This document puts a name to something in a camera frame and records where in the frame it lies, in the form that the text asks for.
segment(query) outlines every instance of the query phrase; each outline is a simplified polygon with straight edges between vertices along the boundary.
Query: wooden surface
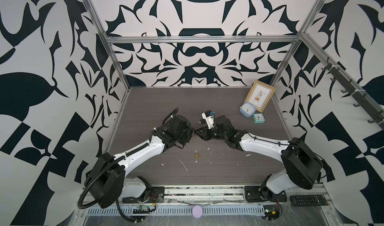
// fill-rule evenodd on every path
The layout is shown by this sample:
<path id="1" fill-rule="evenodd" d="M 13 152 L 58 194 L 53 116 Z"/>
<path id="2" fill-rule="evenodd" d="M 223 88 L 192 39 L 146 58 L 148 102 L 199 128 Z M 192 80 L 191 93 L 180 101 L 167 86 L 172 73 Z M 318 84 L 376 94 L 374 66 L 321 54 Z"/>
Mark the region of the wooden surface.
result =
<path id="1" fill-rule="evenodd" d="M 197 121 L 203 112 L 212 110 L 217 116 L 225 114 L 235 129 L 288 140 L 272 101 L 263 111 L 264 123 L 256 124 L 239 112 L 248 91 L 249 88 L 132 88 L 110 153 L 124 152 L 147 140 L 153 127 L 159 127 L 176 107 L 193 128 L 200 127 Z M 195 150 L 199 159 L 195 159 Z M 184 149 L 172 147 L 138 166 L 128 177 L 140 175 L 152 185 L 251 184 L 262 183 L 268 174 L 281 169 L 282 163 L 275 159 L 231 149 L 223 140 L 203 141 L 193 136 Z"/>

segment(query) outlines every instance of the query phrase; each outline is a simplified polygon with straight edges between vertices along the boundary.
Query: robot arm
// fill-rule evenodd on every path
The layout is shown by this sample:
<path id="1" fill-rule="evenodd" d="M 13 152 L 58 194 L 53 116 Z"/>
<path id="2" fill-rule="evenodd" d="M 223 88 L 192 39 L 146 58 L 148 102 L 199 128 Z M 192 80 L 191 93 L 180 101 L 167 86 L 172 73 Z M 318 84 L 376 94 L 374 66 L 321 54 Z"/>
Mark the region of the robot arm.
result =
<path id="1" fill-rule="evenodd" d="M 181 115 L 176 115 L 178 108 L 169 114 L 163 125 L 154 128 L 148 140 L 125 152 L 111 156 L 109 153 L 101 155 L 92 168 L 84 185 L 86 189 L 78 201 L 79 208 L 87 208 L 98 203 L 101 208 L 106 208 L 114 203 L 123 190 L 124 178 L 137 166 L 149 158 L 163 153 L 176 146 L 183 148 L 192 137 L 193 130 L 190 122 Z M 139 198 L 144 201 L 151 189 L 151 185 L 142 177 L 131 179 L 126 197 Z M 85 195 L 90 192 L 95 201 L 83 205 Z"/>
<path id="2" fill-rule="evenodd" d="M 267 176 L 261 185 L 261 201 L 276 198 L 276 195 L 296 185 L 304 189 L 312 188 L 323 163 L 300 138 L 275 140 L 253 135 L 246 130 L 235 130 L 225 115 L 213 121 L 212 127 L 199 128 L 195 134 L 203 140 L 224 140 L 230 148 L 260 153 L 284 164 L 284 170 Z"/>

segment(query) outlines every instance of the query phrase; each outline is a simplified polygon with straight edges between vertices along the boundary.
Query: blue alarm clock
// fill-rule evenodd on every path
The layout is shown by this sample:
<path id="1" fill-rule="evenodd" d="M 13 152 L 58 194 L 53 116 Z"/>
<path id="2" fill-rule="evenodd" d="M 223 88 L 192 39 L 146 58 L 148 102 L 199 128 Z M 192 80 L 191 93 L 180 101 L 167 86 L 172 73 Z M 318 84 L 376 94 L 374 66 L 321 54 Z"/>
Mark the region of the blue alarm clock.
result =
<path id="1" fill-rule="evenodd" d="M 245 117 L 251 117 L 256 112 L 255 106 L 246 102 L 240 107 L 240 113 L 242 113 Z"/>

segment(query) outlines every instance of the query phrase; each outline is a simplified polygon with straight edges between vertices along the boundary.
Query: black and white wallpaper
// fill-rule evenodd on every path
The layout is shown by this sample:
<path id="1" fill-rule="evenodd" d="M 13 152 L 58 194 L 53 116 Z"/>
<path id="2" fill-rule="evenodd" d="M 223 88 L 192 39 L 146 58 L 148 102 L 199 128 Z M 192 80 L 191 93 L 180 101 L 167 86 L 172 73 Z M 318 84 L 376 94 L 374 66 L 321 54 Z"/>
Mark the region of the black and white wallpaper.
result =
<path id="1" fill-rule="evenodd" d="M 381 105 L 384 0 L 327 0 L 309 34 Z M 384 223 L 384 132 L 301 43 L 276 85 L 295 137 L 324 157 L 334 205 L 359 226 Z"/>
<path id="2" fill-rule="evenodd" d="M 93 0 L 111 36 L 296 34 L 315 0 Z"/>
<path id="3" fill-rule="evenodd" d="M 289 42 L 114 44 L 131 86 L 269 84 Z"/>
<path id="4" fill-rule="evenodd" d="M 110 36 L 295 35 L 315 0 L 93 0 Z M 131 86 L 269 83 L 289 43 L 115 44 Z"/>
<path id="5" fill-rule="evenodd" d="M 308 33 L 384 105 L 384 0 L 327 0 Z"/>
<path id="6" fill-rule="evenodd" d="M 2 225 L 65 225 L 125 88 L 81 0 L 0 0 Z"/>

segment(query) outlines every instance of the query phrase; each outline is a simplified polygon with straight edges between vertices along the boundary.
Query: black remote control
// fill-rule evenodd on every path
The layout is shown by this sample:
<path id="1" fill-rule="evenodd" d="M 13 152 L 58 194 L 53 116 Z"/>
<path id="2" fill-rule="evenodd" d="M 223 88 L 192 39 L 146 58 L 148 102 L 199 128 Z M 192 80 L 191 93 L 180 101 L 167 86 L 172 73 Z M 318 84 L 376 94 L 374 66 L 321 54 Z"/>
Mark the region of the black remote control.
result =
<path id="1" fill-rule="evenodd" d="M 295 207 L 328 205 L 324 195 L 292 195 L 290 200 Z"/>

